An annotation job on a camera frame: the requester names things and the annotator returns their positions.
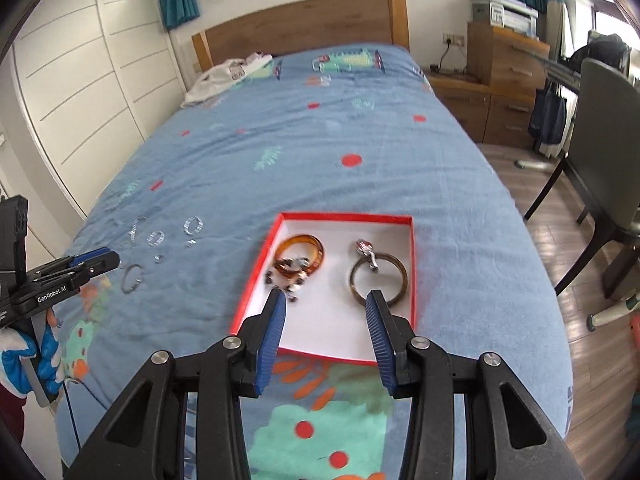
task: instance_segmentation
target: blue duvet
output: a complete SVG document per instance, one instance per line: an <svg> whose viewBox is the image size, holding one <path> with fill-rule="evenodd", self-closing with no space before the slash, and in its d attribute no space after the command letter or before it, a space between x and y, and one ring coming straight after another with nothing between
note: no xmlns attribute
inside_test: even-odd
<svg viewBox="0 0 640 480"><path fill-rule="evenodd" d="M362 44L276 58L178 111L103 192L70 253L109 246L145 275L124 294L124 270L114 270L57 308L82 440L154 351L193 354L227 334L274 217L296 210L413 216L417 332L452 353L503 355L564 434L564 325L513 200L411 57ZM203 229L188 248L190 216ZM158 247L146 242L153 231L166 237ZM194 396L190 404L185 472L194 478ZM280 357L265 394L242 402L252 478L394 479L409 407L386 394L375 368ZM78 450L64 402L57 427L69 464Z"/></svg>

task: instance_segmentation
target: red polka dot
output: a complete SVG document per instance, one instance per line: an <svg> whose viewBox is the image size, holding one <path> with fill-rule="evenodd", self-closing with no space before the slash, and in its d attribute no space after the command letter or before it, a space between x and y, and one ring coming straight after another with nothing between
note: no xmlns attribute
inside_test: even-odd
<svg viewBox="0 0 640 480"><path fill-rule="evenodd" d="M354 166L362 164L362 157L357 153L349 153L348 155L343 156L340 160L342 161L342 165L347 168L353 168Z"/></svg>
<svg viewBox="0 0 640 480"><path fill-rule="evenodd" d="M314 427L308 420L301 420L296 424L296 435L300 438L311 438L314 436Z"/></svg>
<svg viewBox="0 0 640 480"><path fill-rule="evenodd" d="M348 463L349 457L343 451L331 453L331 456L329 457L329 464L331 464L331 467L335 467L336 469L342 469Z"/></svg>

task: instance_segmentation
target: glove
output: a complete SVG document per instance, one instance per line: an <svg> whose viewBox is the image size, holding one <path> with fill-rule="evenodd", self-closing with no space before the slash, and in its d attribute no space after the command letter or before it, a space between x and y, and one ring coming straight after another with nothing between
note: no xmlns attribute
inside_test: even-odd
<svg viewBox="0 0 640 480"><path fill-rule="evenodd" d="M53 311L49 310L40 349L42 360L36 370L38 377L45 381L45 388L50 394L58 392L64 378L64 370L60 366L57 323ZM19 399L24 399L32 390L20 358L33 358L36 353L37 346L31 337L13 328L0 330L0 384Z"/></svg>

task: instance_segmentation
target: brown bangle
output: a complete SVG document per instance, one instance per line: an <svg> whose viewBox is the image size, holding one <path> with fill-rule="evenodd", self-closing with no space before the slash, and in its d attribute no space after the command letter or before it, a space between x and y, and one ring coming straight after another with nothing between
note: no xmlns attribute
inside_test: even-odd
<svg viewBox="0 0 640 480"><path fill-rule="evenodd" d="M293 245L297 244L309 244L314 247L313 256L309 259L309 266L304 269L308 276L311 276L322 264L324 259L324 247L320 240L312 235L295 235L291 238L284 240L276 249L276 253L273 256L273 267L285 278L293 278L299 271L287 269L287 267L281 262L282 253L289 249Z"/></svg>
<svg viewBox="0 0 640 480"><path fill-rule="evenodd" d="M376 253L376 258L378 260L385 260L389 263L394 264L394 267L400 271L400 274L402 274L402 287L400 288L400 292L398 292L395 298L393 298L391 301L387 301L386 303L388 304L389 308L391 308L392 306L395 306L400 300L402 300L402 297L406 294L406 290L409 287L409 277L407 276L404 265L395 256L386 253ZM368 256L361 257L361 259L359 259L353 266L353 269L351 269L351 273L349 275L349 288L351 289L351 293L353 294L353 297L356 299L356 301L362 306L365 305L366 300L356 290L356 286L354 285L353 280L355 279L356 271L360 268L360 266L368 264L369 262L370 259Z"/></svg>

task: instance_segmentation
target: chair leg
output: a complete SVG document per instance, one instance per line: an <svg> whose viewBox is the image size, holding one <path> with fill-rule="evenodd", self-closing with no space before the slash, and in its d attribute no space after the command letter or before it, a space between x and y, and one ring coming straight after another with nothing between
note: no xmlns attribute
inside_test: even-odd
<svg viewBox="0 0 640 480"><path fill-rule="evenodd" d="M602 289L604 290L605 298L609 299L613 295L620 283L634 268L638 258L640 258L640 248L622 248L620 254L615 257L602 275Z"/></svg>
<svg viewBox="0 0 640 480"><path fill-rule="evenodd" d="M562 291L568 287L576 276L580 274L581 270L584 269L596 253L604 246L604 244L612 239L611 237L613 236L614 231L615 227L613 226L603 226L596 223L596 227L593 231L593 237L591 237L589 245L587 245L571 269L569 269L569 271L562 277L562 280L560 280L556 285L556 296L559 296Z"/></svg>
<svg viewBox="0 0 640 480"><path fill-rule="evenodd" d="M580 213L580 216L578 216L578 219L576 220L576 223L578 225L582 225L582 222L584 222L584 219L587 218L588 214L589 214L589 209L585 207L582 210L582 212Z"/></svg>
<svg viewBox="0 0 640 480"><path fill-rule="evenodd" d="M522 219L525 222L527 220L529 220L529 218L531 218L531 215L533 215L533 213L535 213L536 209L538 209L540 204L542 204L542 201L549 194L549 191L551 191L551 188L554 186L554 184L556 183L556 181L558 180L558 178L562 174L562 170L563 169L564 169L564 159L561 160L560 163L556 166L554 172L551 174L551 177L546 182L545 187L542 188L542 191L540 191L540 194L538 195L538 197L534 200L534 202L533 202L533 204L531 204L531 207L529 208L529 210L523 216Z"/></svg>

